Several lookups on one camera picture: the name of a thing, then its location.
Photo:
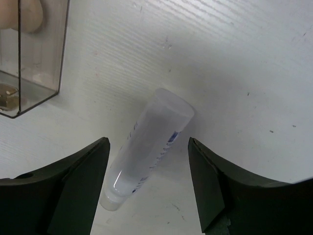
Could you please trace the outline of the clear white cosmetic tube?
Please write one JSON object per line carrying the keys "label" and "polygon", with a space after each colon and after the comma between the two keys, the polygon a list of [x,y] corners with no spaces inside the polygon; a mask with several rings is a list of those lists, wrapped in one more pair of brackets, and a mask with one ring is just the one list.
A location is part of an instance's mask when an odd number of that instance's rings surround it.
{"label": "clear white cosmetic tube", "polygon": [[181,97],[157,89],[105,174],[100,205],[115,211],[136,193],[193,116]]}

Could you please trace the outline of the beige makeup sponge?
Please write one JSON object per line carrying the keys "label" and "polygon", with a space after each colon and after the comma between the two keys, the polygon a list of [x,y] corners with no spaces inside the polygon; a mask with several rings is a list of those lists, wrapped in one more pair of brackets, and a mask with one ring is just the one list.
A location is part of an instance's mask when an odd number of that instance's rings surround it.
{"label": "beige makeup sponge", "polygon": [[41,26],[44,12],[39,0],[1,0],[0,28],[18,30],[19,10],[21,32],[31,33]]}

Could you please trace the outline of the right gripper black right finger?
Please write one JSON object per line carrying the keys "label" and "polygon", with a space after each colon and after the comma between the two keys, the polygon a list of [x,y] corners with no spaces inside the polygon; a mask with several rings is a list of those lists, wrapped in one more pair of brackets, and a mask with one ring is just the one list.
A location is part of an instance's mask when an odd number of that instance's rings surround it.
{"label": "right gripper black right finger", "polygon": [[312,234],[312,179],[288,184],[257,175],[195,138],[188,156],[203,234]]}

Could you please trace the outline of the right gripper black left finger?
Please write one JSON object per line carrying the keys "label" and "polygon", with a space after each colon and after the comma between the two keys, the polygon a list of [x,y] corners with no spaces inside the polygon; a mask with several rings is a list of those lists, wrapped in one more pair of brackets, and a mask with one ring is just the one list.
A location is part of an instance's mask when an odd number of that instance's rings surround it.
{"label": "right gripper black left finger", "polygon": [[2,235],[89,235],[110,153],[102,137],[80,151],[0,181]]}

